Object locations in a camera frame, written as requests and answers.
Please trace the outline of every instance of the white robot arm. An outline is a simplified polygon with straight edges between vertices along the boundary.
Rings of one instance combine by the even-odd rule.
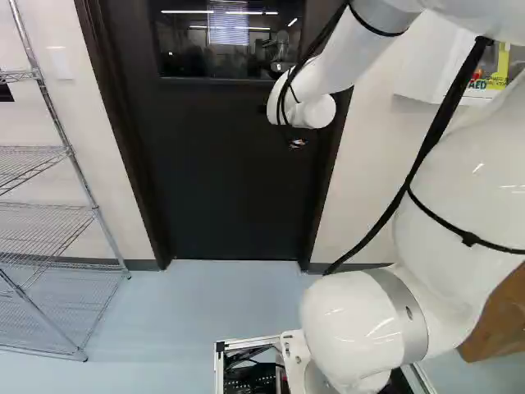
[[[355,0],[324,51],[286,92],[289,123],[330,123],[335,105],[328,94],[349,88],[388,47],[394,37],[382,33],[402,32],[424,9],[487,37],[525,44],[522,0]],[[268,101],[274,124],[284,121],[277,101],[286,78]],[[400,262],[326,276],[308,289],[302,330],[281,340],[285,348],[292,344],[285,357],[292,394],[379,392],[391,369],[468,337],[489,295],[525,254],[523,103],[525,73],[428,154],[395,218]],[[297,374],[298,354],[314,368]]]

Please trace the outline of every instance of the black cable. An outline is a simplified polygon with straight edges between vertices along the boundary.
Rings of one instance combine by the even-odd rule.
[[[509,248],[507,246],[493,244],[492,242],[483,240],[482,238],[480,238],[473,232],[462,230],[461,228],[455,226],[454,224],[447,222],[441,216],[433,213],[424,203],[422,203],[418,199],[418,197],[416,197],[416,195],[413,193],[410,187],[407,190],[407,193],[409,194],[409,197],[412,199],[412,201],[418,206],[418,208],[421,209],[424,213],[426,213],[429,218],[434,219],[436,222],[441,224],[444,228],[446,228],[449,231],[452,231],[454,234],[461,237],[462,242],[469,248],[473,247],[474,245],[481,245],[481,246],[485,246],[488,249],[497,250],[498,252],[510,253],[510,254],[525,254],[525,250],[523,249],[515,249],[515,248]]]
[[[335,29],[337,26],[337,22],[339,22],[339,19],[343,15],[343,12],[345,12],[346,7],[349,5],[349,1],[345,0],[343,4],[340,5],[340,7],[337,9],[337,11],[332,15],[330,20],[324,25],[321,32],[317,35],[317,37],[310,43],[307,50],[305,51],[304,55],[299,59],[297,64],[295,65],[292,72],[288,73],[288,76],[285,80],[285,83],[282,85],[281,91],[279,92],[279,96],[277,98],[277,105],[276,105],[276,117],[277,117],[277,124],[281,125],[281,116],[282,119],[285,122],[287,126],[290,125],[288,122],[288,118],[286,116],[285,112],[285,96],[288,92],[288,89],[291,87],[291,83],[294,80],[294,78],[297,76],[297,74],[302,70],[303,66],[306,64],[308,59],[312,57],[312,55],[319,49],[319,47],[324,43],[326,38],[331,34],[331,32]]]
[[[228,359],[226,360],[227,366],[225,367],[224,371],[227,372],[231,370],[233,367],[235,367],[236,365],[243,363],[247,360],[250,360],[254,356],[260,353],[263,353],[264,351],[271,349],[271,348],[272,346],[264,346],[264,347],[256,348],[256,349],[248,349],[246,351],[243,351],[243,352],[237,353],[236,355],[228,357]]]
[[[419,149],[418,156],[416,157],[409,174],[406,176],[403,185],[399,188],[399,191],[395,195],[394,199],[390,202],[385,212],[381,215],[379,220],[372,226],[366,236],[350,251],[339,257],[330,267],[328,267],[323,275],[330,275],[334,273],[337,268],[341,266],[346,260],[354,257],[360,250],[362,250],[368,243],[379,233],[379,231],[388,223],[390,218],[394,215],[396,209],[401,204],[401,200],[404,197],[405,192],[409,188],[412,179],[415,177],[419,167],[422,164],[423,159],[430,153],[432,148],[438,143],[446,127],[450,123],[450,119],[455,113],[456,108],[459,105],[459,101],[463,97],[463,94],[468,86],[469,81],[472,79],[474,71],[477,68],[478,63],[482,59],[485,48],[493,44],[493,40],[486,37],[477,37],[476,43],[472,47],[472,50],[467,56],[467,59],[461,66],[458,75],[455,77],[454,82],[449,88],[443,103],[437,111],[434,120],[430,128],[428,129],[427,135],[422,142],[421,148]]]
[[[253,360],[253,359],[247,359],[245,361],[250,361],[256,365],[260,365],[260,366],[265,366],[265,365],[273,365],[274,367],[277,367],[277,368],[283,368],[283,369],[286,369],[286,367],[282,364],[278,364],[278,363],[266,363],[266,362],[262,362],[262,361],[256,361],[256,360]]]
[[[369,25],[354,9],[354,7],[352,6],[352,2],[349,2],[349,8],[350,10],[352,11],[352,15],[354,15],[354,18],[361,24],[362,27],[364,27],[365,29],[373,32],[374,34],[377,34],[377,35],[382,35],[383,37],[399,37],[400,35],[402,35],[405,31],[407,30],[403,30],[403,31],[400,31],[398,33],[388,33],[386,31],[383,31],[383,30],[379,30],[377,28],[375,28],[374,26],[372,25]]]

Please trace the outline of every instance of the floor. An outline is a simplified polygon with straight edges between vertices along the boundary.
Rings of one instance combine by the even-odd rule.
[[[315,279],[292,262],[177,261],[162,273],[134,273],[91,338],[89,362],[0,353],[2,389],[212,393],[213,343],[297,328],[300,296]],[[425,370],[439,393],[514,394],[525,387],[524,362],[518,355],[473,367],[451,352]]]

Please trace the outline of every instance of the door frame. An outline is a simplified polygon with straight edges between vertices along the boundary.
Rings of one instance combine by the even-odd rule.
[[[133,112],[130,110],[129,95],[126,91],[124,75],[121,72],[121,60],[112,42],[103,0],[74,0],[74,2],[98,88],[144,220],[157,265],[160,269],[165,269],[175,256],[170,255],[167,223],[156,204],[158,193],[151,176],[153,169],[149,165],[149,160],[141,159],[147,157],[147,152],[141,143],[137,123],[131,116]],[[305,7],[304,19],[313,26],[313,29],[309,31],[309,34],[301,33],[301,48],[305,48],[306,43],[317,35],[324,21],[327,21],[331,13],[339,6],[338,0],[329,2],[305,0],[305,3],[310,4],[309,7]],[[307,197],[308,208],[304,213],[304,222],[308,225],[303,229],[298,257],[298,264],[304,272],[308,271],[312,258],[331,175],[345,128],[352,91],[353,89],[348,89],[333,95],[338,111],[331,124],[332,132],[320,134],[315,171],[312,174],[313,187]]]

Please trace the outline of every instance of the white wall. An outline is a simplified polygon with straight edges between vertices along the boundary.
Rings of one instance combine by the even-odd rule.
[[[416,33],[410,29],[401,36],[355,86],[314,263],[333,262],[376,222],[408,173],[436,113],[436,105],[394,96],[405,54],[417,56],[411,48]],[[350,263],[396,261],[390,231],[389,224]]]
[[[59,117],[125,259],[153,259],[126,170],[94,77],[73,0],[19,0],[25,27]],[[57,80],[48,47],[66,47],[74,80]],[[0,2],[0,68],[28,68],[7,0]],[[0,103],[0,144],[59,144],[36,84],[10,84],[14,103]],[[71,165],[64,161],[2,199],[85,204]],[[92,225],[65,253],[112,257]]]

